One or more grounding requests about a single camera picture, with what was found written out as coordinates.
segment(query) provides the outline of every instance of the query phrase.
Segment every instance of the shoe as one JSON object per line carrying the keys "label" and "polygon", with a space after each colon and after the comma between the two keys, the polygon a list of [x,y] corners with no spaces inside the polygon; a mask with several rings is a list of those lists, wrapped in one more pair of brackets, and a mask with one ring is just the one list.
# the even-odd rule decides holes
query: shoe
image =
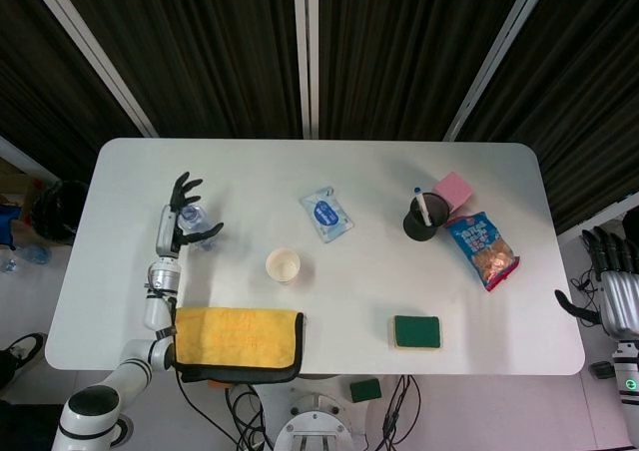
{"label": "shoe", "polygon": [[45,333],[31,333],[16,339],[7,349],[16,358],[16,371],[36,364],[44,356]]}

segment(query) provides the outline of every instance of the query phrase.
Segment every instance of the green sponge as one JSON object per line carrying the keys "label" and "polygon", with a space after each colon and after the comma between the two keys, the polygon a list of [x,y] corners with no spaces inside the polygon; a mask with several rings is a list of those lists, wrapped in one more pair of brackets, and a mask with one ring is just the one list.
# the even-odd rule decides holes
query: green sponge
{"label": "green sponge", "polygon": [[441,346],[439,318],[436,316],[396,316],[393,319],[398,348],[438,348]]}
{"label": "green sponge", "polygon": [[350,384],[350,397],[353,403],[368,401],[381,397],[381,388],[378,379],[368,379]]}

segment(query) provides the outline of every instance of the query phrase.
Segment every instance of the plastic packet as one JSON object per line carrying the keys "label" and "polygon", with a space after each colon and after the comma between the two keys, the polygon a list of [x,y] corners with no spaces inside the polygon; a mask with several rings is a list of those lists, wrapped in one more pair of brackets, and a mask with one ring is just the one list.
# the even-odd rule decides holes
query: plastic packet
{"label": "plastic packet", "polygon": [[475,267],[488,291],[519,265],[519,256],[514,255],[485,212],[451,220],[446,228]]}
{"label": "plastic packet", "polygon": [[332,194],[332,187],[326,187],[300,199],[324,243],[333,241],[354,227],[354,223]]}

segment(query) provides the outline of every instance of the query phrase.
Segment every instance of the paper cup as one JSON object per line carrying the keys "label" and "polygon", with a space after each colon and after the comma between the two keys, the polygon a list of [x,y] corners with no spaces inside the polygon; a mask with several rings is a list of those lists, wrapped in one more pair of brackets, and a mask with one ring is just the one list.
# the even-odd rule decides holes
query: paper cup
{"label": "paper cup", "polygon": [[275,249],[267,258],[267,273],[275,281],[289,283],[299,272],[300,257],[292,249]]}

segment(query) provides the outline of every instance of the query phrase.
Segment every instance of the white table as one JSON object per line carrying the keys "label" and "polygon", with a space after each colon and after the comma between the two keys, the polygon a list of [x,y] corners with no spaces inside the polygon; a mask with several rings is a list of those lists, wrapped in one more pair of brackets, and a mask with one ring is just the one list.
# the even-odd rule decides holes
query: white table
{"label": "white table", "polygon": [[[180,304],[290,308],[308,318],[303,373],[573,374],[584,353],[534,154],[514,144],[118,139],[100,154],[47,343],[61,369],[113,369],[142,323],[163,205],[182,172],[225,227],[215,249],[183,248]],[[451,171],[474,187],[521,265],[487,292],[445,229],[402,230],[415,186]],[[331,185],[355,226],[323,243],[299,198]],[[302,257],[273,282],[269,252]],[[436,315],[442,347],[396,349],[396,314]]]}

